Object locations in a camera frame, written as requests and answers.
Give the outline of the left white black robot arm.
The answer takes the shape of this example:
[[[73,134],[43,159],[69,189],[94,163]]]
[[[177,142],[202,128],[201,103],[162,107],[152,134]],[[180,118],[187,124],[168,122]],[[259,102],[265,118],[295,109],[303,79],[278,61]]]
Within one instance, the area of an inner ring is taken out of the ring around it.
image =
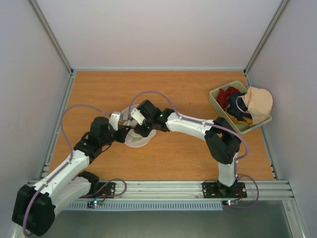
[[[99,194],[99,179],[84,171],[105,146],[124,143],[130,125],[120,125],[120,114],[110,118],[96,117],[86,132],[70,148],[68,157],[50,174],[34,185],[23,185],[17,192],[12,221],[22,227],[26,237],[42,236],[52,226],[56,216],[72,201]]]

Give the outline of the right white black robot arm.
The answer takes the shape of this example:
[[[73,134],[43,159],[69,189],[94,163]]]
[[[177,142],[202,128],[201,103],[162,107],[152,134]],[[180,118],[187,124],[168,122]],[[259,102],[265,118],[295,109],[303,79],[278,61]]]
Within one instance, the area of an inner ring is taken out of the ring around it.
[[[203,140],[218,163],[216,191],[223,198],[236,191],[235,159],[241,140],[224,118],[203,120],[182,115],[173,109],[165,108],[161,111],[149,100],[131,109],[129,116],[137,122],[134,132],[143,138],[149,136],[152,130],[157,130],[180,132]]]

